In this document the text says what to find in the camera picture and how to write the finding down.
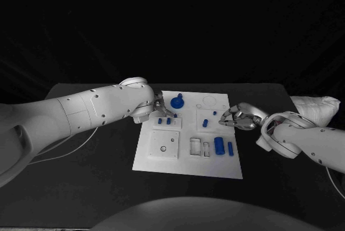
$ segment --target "white cloth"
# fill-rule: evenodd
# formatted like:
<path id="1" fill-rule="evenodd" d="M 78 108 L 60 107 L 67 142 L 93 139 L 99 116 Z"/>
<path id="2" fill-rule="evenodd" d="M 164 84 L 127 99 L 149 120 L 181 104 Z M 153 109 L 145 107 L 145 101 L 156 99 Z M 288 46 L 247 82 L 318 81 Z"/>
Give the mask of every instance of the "white cloth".
<path id="1" fill-rule="evenodd" d="M 340 110 L 340 101 L 330 97 L 291 97 L 299 113 L 305 115 L 321 127 L 327 127 Z"/>

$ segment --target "black table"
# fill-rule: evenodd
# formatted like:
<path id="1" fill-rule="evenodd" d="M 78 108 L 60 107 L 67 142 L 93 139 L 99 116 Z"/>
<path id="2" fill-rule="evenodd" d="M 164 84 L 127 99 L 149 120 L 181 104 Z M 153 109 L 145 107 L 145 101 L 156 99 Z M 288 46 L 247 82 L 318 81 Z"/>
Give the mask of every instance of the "black table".
<path id="1" fill-rule="evenodd" d="M 58 84 L 48 99 L 109 84 Z M 227 93 L 230 105 L 249 102 L 270 114 L 298 111 L 280 84 L 152 84 L 172 91 Z M 257 145 L 260 129 L 237 129 L 243 180 L 133 171 L 142 125 L 126 118 L 103 127 L 70 156 L 31 165 L 0 188 L 0 227 L 91 228 L 148 201 L 200 196 L 270 208 L 328 230 L 345 229 L 345 201 L 325 167 L 302 153 L 288 159 Z M 42 158 L 68 153 L 93 130 Z"/>

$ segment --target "blue object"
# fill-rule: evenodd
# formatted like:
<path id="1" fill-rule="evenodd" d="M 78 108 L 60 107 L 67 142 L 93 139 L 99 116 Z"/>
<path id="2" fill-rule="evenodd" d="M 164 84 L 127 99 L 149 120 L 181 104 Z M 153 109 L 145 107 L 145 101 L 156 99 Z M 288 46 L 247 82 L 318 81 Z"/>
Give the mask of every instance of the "blue object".
<path id="1" fill-rule="evenodd" d="M 182 94 L 179 93 L 178 94 L 178 97 L 175 97 L 171 101 L 171 105 L 172 105 L 172 108 L 175 109 L 179 109 L 182 108 L 185 102 L 184 102 L 184 99 L 182 99 Z"/>
<path id="2" fill-rule="evenodd" d="M 229 155 L 234 156 L 233 143 L 231 142 L 229 142 Z"/>
<path id="3" fill-rule="evenodd" d="M 226 149 L 224 149 L 224 141 L 221 137 L 214 138 L 214 147 L 216 147 L 216 154 L 217 155 L 224 155 L 226 154 Z"/>
<path id="4" fill-rule="evenodd" d="M 204 120 L 203 127 L 207 127 L 207 124 L 208 124 L 208 120 Z"/>

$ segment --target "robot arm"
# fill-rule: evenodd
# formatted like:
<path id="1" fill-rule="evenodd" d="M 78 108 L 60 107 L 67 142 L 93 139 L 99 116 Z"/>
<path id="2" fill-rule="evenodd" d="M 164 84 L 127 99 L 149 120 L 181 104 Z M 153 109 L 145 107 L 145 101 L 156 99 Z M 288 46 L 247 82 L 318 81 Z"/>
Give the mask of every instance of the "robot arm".
<path id="1" fill-rule="evenodd" d="M 221 125 L 253 130 L 262 126 L 257 144 L 286 158 L 296 158 L 304 151 L 321 165 L 345 173 L 345 131 L 318 127 L 308 117 L 295 112 L 267 115 L 257 107 L 240 103 L 231 107 L 220 120 Z"/>
<path id="2" fill-rule="evenodd" d="M 0 187 L 55 141 L 127 116 L 135 123 L 142 123 L 155 109 L 174 116 L 165 108 L 162 94 L 155 94 L 140 77 L 50 100 L 2 104 Z"/>

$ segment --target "white board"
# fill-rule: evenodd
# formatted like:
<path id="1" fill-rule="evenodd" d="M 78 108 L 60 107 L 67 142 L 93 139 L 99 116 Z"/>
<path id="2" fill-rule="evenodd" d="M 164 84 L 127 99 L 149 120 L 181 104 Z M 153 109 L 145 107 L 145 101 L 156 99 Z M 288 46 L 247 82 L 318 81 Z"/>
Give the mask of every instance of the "white board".
<path id="1" fill-rule="evenodd" d="M 171 100 L 179 93 L 185 105 L 181 109 L 174 109 Z M 229 95 L 164 91 L 164 98 L 166 108 L 178 114 L 177 122 L 172 118 L 168 125 L 168 118 L 162 117 L 161 112 L 151 114 L 149 121 L 142 125 L 133 170 L 243 179 L 236 130 L 218 124 L 220 117 L 230 108 Z M 208 119 L 208 126 L 203 127 L 205 119 Z M 216 154 L 216 137 L 223 137 L 224 155 Z M 200 156 L 191 155 L 191 138 L 201 141 Z M 205 142 L 210 143 L 210 157 L 204 156 Z M 229 142 L 233 143 L 234 156 L 229 153 Z"/>

